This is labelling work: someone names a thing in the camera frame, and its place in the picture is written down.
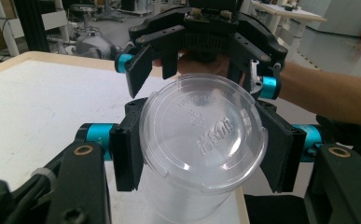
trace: plastic lid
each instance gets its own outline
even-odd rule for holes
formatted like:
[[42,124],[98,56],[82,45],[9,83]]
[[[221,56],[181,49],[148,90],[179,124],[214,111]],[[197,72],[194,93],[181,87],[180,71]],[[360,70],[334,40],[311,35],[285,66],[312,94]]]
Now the plastic lid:
[[259,166],[268,141],[253,97],[219,76],[181,76],[147,100],[140,121],[145,161],[187,188],[239,187]]

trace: metal screw head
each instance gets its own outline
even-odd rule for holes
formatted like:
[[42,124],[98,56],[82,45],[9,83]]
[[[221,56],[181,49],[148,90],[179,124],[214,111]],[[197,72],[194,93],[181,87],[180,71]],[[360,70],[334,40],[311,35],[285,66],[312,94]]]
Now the metal screw head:
[[329,147],[328,151],[331,152],[331,154],[342,158],[348,158],[352,156],[348,151],[340,147]]
[[73,153],[75,153],[75,155],[77,156],[84,156],[89,154],[90,152],[93,151],[93,147],[92,146],[82,146],[82,147],[78,147],[76,148]]
[[261,60],[267,61],[270,57],[268,57],[267,55],[262,55],[261,56]]
[[142,38],[142,37],[137,38],[136,41],[139,42],[139,43],[146,42],[146,40],[144,38]]
[[62,213],[61,224],[87,223],[88,216],[81,208],[71,208]]

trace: white table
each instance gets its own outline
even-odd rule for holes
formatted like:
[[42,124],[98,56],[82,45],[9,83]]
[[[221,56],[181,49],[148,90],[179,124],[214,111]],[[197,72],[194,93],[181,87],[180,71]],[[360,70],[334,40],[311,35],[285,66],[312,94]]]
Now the white table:
[[[252,4],[253,7],[269,13],[266,21],[267,27],[276,37],[283,39],[283,41],[290,46],[286,57],[287,60],[292,60],[294,54],[297,52],[306,24],[311,21],[326,21],[325,18],[319,15],[300,9],[286,11],[281,6],[267,5],[258,1],[252,1]],[[284,28],[283,24],[285,19],[295,19],[299,21],[299,26],[294,34]]]
[[[152,75],[160,76],[160,70]],[[169,82],[149,77],[136,98]],[[125,75],[116,73],[111,61],[27,52],[0,63],[0,179],[16,189],[72,143],[83,123],[120,123],[131,99]],[[113,223],[167,223],[150,207],[143,188],[117,192],[113,163],[106,162],[105,169]],[[248,223],[241,188],[208,223]]]

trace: teal cylindrical joint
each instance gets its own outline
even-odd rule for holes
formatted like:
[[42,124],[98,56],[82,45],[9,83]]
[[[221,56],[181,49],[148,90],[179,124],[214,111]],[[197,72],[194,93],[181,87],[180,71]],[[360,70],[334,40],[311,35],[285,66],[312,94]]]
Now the teal cylindrical joint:
[[129,61],[131,58],[133,57],[133,55],[131,54],[122,54],[119,59],[118,59],[118,71],[120,73],[126,73],[125,70],[125,63],[127,61]]
[[312,148],[317,143],[323,143],[322,135],[313,125],[293,124],[293,127],[299,128],[306,133],[304,149]]
[[104,150],[104,160],[111,161],[109,152],[110,130],[112,123],[93,123],[88,129],[87,141],[98,143]]
[[273,99],[276,92],[276,85],[275,77],[263,77],[261,94],[259,96],[265,99]]

